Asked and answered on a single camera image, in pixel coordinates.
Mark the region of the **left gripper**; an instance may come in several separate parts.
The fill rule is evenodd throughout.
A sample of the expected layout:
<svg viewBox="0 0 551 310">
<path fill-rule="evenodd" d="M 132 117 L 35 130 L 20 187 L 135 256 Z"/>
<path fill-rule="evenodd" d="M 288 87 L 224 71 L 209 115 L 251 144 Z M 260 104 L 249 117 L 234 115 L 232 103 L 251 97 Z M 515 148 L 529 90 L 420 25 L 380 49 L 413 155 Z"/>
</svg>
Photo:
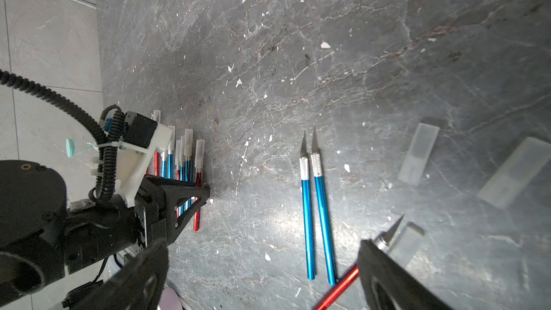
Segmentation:
<svg viewBox="0 0 551 310">
<path fill-rule="evenodd" d="M 73 274 L 132 245 L 173 244 L 206 204 L 208 187 L 147 174 L 171 130 L 135 112 L 104 111 L 99 179 L 88 198 L 67 210 L 64 259 Z"/>
</svg>

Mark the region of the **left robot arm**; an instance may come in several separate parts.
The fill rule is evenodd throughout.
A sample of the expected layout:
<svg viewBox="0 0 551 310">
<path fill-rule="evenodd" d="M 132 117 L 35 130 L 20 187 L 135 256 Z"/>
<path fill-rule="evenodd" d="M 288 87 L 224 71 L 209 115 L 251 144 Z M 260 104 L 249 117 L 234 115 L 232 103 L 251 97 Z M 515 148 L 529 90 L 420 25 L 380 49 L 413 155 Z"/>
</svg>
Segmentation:
<svg viewBox="0 0 551 310">
<path fill-rule="evenodd" d="M 98 121 L 69 114 L 96 140 L 99 187 L 68 202 L 54 169 L 24 160 L 1 162 L 1 304 L 138 245 L 141 252 L 106 282 L 76 288 L 71 309 L 155 309 L 169 268 L 168 246 L 209 199 L 209 189 L 146 173 L 172 131 L 117 106 Z"/>
</svg>

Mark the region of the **blue carving knife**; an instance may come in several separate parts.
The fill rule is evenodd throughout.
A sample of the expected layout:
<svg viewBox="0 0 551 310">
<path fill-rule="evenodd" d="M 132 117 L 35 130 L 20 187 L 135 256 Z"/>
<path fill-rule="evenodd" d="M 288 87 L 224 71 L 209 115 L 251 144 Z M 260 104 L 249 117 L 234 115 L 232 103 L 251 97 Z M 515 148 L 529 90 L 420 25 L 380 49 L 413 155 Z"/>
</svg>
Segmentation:
<svg viewBox="0 0 551 310">
<path fill-rule="evenodd" d="M 324 184 L 323 167 L 321 163 L 321 153 L 318 145 L 317 130 L 313 129 L 311 142 L 311 163 L 314 175 L 314 182 L 317 194 L 317 203 L 319 208 L 321 236 L 324 245 L 324 258 L 326 263 L 328 282 L 331 286 L 337 284 L 337 273 L 334 262 L 334 245 L 331 234 L 331 223 L 327 194 Z"/>
<path fill-rule="evenodd" d="M 300 149 L 300 179 L 302 192 L 302 205 L 304 215 L 304 237 L 306 252 L 306 271 L 308 280 L 313 281 L 316 276 L 315 249 L 314 249 L 314 228 L 311 210 L 311 190 L 310 190 L 310 172 L 309 155 L 306 145 L 306 132 L 303 134 Z"/>
<path fill-rule="evenodd" d="M 166 176 L 169 179 L 174 178 L 174 152 L 175 152 L 175 126 L 169 126 L 171 137 L 167 148 Z"/>
<path fill-rule="evenodd" d="M 185 182 L 193 182 L 192 177 L 192 152 L 193 152 L 193 130 L 186 129 L 184 135 L 184 145 L 183 145 L 183 176 Z"/>
</svg>

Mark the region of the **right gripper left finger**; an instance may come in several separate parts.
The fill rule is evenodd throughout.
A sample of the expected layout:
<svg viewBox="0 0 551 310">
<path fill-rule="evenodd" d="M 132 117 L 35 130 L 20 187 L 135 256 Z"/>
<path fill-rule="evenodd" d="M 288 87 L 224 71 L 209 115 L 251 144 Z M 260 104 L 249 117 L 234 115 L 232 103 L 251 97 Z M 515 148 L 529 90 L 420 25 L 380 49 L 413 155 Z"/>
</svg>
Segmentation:
<svg viewBox="0 0 551 310">
<path fill-rule="evenodd" d="M 75 309 L 156 309 L 169 269 L 166 241 L 156 240 Z"/>
</svg>

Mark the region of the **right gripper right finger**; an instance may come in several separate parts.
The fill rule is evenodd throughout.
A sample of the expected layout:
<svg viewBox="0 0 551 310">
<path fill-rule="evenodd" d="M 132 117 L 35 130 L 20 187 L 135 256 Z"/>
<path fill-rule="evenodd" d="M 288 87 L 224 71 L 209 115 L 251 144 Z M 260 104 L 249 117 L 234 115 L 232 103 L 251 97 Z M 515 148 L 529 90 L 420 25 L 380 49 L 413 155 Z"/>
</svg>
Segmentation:
<svg viewBox="0 0 551 310">
<path fill-rule="evenodd" d="M 449 309 L 371 240 L 363 240 L 357 267 L 370 309 Z"/>
</svg>

